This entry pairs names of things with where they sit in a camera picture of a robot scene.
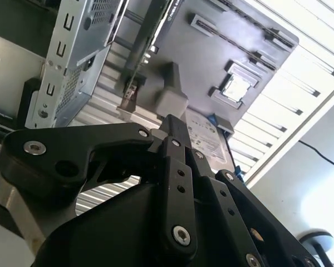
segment white ceiling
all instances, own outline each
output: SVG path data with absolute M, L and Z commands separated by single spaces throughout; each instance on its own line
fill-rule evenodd
M 334 161 L 334 106 L 302 141 Z M 251 191 L 295 236 L 324 229 L 334 236 L 334 166 L 297 143 Z M 334 262 L 334 248 L 329 252 Z

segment silver screw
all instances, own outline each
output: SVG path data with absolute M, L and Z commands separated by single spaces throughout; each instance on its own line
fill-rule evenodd
M 234 177 L 231 174 L 226 172 L 225 175 L 227 176 L 227 178 L 229 178 L 230 181 L 234 181 Z
M 143 130 L 140 130 L 139 134 L 142 135 L 142 136 L 144 136 L 144 137 L 148 137 L 148 133 L 145 132 L 145 131 L 143 131 Z
M 252 254 L 246 255 L 246 261 L 250 267 L 261 267 L 260 263 L 256 259 L 256 257 Z
M 173 228 L 173 238 L 182 246 L 188 246 L 190 244 L 190 235 L 186 228 L 182 226 L 177 225 Z
M 204 155 L 199 152 L 199 151 L 196 151 L 195 154 L 197 155 L 197 157 L 199 157 L 200 159 L 203 159 L 204 158 Z
M 180 146 L 180 143 L 177 140 L 172 140 L 172 144 L 175 146 Z
M 305 258 L 305 260 L 309 267 L 315 267 L 314 263 L 310 259 Z
M 38 141 L 28 141 L 23 145 L 23 149 L 26 153 L 31 155 L 39 156 L 46 153 L 46 146 Z

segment black metal bracket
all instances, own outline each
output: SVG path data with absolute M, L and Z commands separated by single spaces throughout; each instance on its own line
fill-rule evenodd
M 245 267 L 307 266 L 310 260 L 319 267 L 231 172 L 214 178 L 205 156 L 190 147 L 183 122 L 168 116 L 160 131 L 163 140 L 125 123 L 5 138 L 0 223 L 17 225 L 36 254 L 34 267 L 107 260 L 110 266 Z M 140 176 L 140 184 L 72 214 L 80 192 L 130 175 Z

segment black cable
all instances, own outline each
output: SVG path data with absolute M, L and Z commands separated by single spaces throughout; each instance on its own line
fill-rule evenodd
M 300 142 L 301 144 L 303 144 L 303 145 L 309 147 L 310 149 L 314 150 L 315 153 L 317 153 L 322 159 L 328 161 L 331 165 L 334 166 L 334 162 L 331 161 L 330 159 L 328 159 L 326 156 L 323 156 L 323 154 L 321 154 L 315 147 L 313 147 L 313 146 L 311 146 L 311 145 L 309 145 L 309 144 L 307 144 L 307 143 L 305 143 L 305 142 L 303 142 L 301 140 L 299 140 L 298 142 Z

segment sticker label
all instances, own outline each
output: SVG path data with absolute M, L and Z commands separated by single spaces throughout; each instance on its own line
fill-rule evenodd
M 227 163 L 217 128 L 192 110 L 186 110 L 185 116 L 192 147 L 220 163 Z

